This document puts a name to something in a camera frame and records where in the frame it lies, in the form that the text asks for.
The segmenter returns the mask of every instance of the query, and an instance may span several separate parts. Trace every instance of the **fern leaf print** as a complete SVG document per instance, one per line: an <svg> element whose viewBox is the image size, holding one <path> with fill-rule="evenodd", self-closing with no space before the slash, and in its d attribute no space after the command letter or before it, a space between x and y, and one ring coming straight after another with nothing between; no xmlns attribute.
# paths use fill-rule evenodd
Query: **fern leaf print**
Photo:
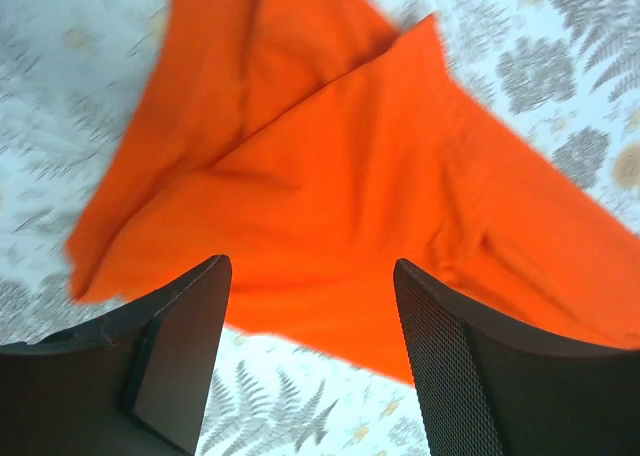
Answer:
<svg viewBox="0 0 640 456"><path fill-rule="evenodd" d="M261 456L262 454L292 443L296 424L300 424L296 414L300 404L300 390L282 369L278 371L280 391L276 403L271 408L269 420L276 421L275 427L267 437L257 446L254 446L248 456Z"/></svg>
<svg viewBox="0 0 640 456"><path fill-rule="evenodd" d="M240 395L238 413L249 419L244 422L240 434L222 453L222 456L231 456L258 442L269 429L266 417L266 409L269 406L268 396L260 382L251 375L244 360L238 364L236 380Z"/></svg>
<svg viewBox="0 0 640 456"><path fill-rule="evenodd" d="M513 114L532 111L547 101L567 101L576 94L575 68L562 40L521 37L500 56L496 73Z"/></svg>
<svg viewBox="0 0 640 456"><path fill-rule="evenodd" d="M202 430L207 433L207 437L202 444L201 454L207 453L239 429L239 415L236 413L231 391L222 382L218 371L214 371L209 404L202 422Z"/></svg>
<svg viewBox="0 0 640 456"><path fill-rule="evenodd" d="M403 28L411 28L426 13L426 2L424 0L404 0L402 12L400 13L401 26Z"/></svg>
<svg viewBox="0 0 640 456"><path fill-rule="evenodd" d="M612 103L623 94L635 89L640 89L640 71L628 74L620 79L609 95L609 102Z"/></svg>
<svg viewBox="0 0 640 456"><path fill-rule="evenodd" d="M335 408L337 404L338 404L338 400L336 399L333 403L331 403L331 405L328 408L322 411L313 420L312 426L314 430L313 432L315 435L316 444L320 444L324 439L324 437L327 435L327 430L325 429L327 420L329 419L329 415L331 414L331 411L333 411L333 408Z"/></svg>
<svg viewBox="0 0 640 456"><path fill-rule="evenodd" d="M572 133L569 140L553 152L551 161L576 186L590 189L597 182L597 173L604 163L610 139L609 134L586 127Z"/></svg>
<svg viewBox="0 0 640 456"><path fill-rule="evenodd" d="M0 276L0 318L6 322L0 328L0 335L3 338L8 339L8 336L10 336L10 334L4 334L3 328L11 328L10 322L24 314L24 308L28 304L29 290L26 286Z"/></svg>
<svg viewBox="0 0 640 456"><path fill-rule="evenodd" d="M609 101L614 101L635 89L635 74L640 71L640 0L551 0L551 4L564 15L572 45L586 34L578 50L578 57L588 56L584 73L609 61L592 92L615 82L609 93Z"/></svg>
<svg viewBox="0 0 640 456"><path fill-rule="evenodd" d="M21 224L14 229L14 233L19 231L33 229L38 224L41 224L47 216L53 212L53 208L42 208L33 212L18 213L16 219L21 221Z"/></svg>
<svg viewBox="0 0 640 456"><path fill-rule="evenodd" d="M494 82L485 75L471 74L462 78L467 90L486 107L492 107L496 100Z"/></svg>
<svg viewBox="0 0 640 456"><path fill-rule="evenodd" d="M318 405L320 404L322 394L324 393L324 386L325 381L323 380L313 397L309 401L307 401L307 403L298 412L296 419L298 419L299 421L308 421L313 417L316 409L318 409Z"/></svg>

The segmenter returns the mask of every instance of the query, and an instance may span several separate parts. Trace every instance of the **black mesh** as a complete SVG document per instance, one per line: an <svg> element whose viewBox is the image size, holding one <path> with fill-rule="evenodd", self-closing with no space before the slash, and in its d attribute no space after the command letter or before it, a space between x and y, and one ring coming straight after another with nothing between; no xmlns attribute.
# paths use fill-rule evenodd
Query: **black mesh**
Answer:
<svg viewBox="0 0 640 456"><path fill-rule="evenodd" d="M464 328L409 270L397 267L396 294L432 456L503 456Z"/></svg>
<svg viewBox="0 0 640 456"><path fill-rule="evenodd" d="M640 455L640 351L526 325L408 261L395 284L432 456Z"/></svg>

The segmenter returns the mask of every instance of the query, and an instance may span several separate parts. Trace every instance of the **bedsheet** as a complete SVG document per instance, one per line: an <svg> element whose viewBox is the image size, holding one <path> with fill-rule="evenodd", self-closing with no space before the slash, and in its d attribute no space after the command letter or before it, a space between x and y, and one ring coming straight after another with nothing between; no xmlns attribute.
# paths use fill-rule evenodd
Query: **bedsheet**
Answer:
<svg viewBox="0 0 640 456"><path fill-rule="evenodd" d="M406 29L438 11L452 75L640 232L640 0L371 1ZM153 69L169 4L0 0L0 343L119 304L71 306L61 246ZM428 449L412 388L227 327L199 453Z"/></svg>

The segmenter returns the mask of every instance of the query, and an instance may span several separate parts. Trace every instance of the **floral pattern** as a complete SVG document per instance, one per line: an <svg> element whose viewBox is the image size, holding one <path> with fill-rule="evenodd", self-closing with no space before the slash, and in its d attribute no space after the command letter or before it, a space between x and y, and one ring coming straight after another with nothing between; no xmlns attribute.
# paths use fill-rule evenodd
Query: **floral pattern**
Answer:
<svg viewBox="0 0 640 456"><path fill-rule="evenodd" d="M2 0L1 343L120 304L70 304L62 244L144 90L167 1ZM640 233L640 0L370 1L406 30L438 11L452 75ZM429 451L412 388L227 327L198 454Z"/></svg>

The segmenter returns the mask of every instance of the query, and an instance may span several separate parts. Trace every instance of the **fabric fold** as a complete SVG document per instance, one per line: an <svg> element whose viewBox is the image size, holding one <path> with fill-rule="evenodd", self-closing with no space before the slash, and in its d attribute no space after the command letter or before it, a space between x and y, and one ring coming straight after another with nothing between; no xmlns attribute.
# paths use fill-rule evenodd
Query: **fabric fold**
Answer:
<svg viewBox="0 0 640 456"><path fill-rule="evenodd" d="M433 17L400 35L364 0L174 12L68 243L79 302L135 299L227 254L227 323L411 382L392 281L407 258L543 329L640 344L636 239L450 80ZM177 78L191 18L199 63ZM173 119L151 121L174 86Z"/></svg>

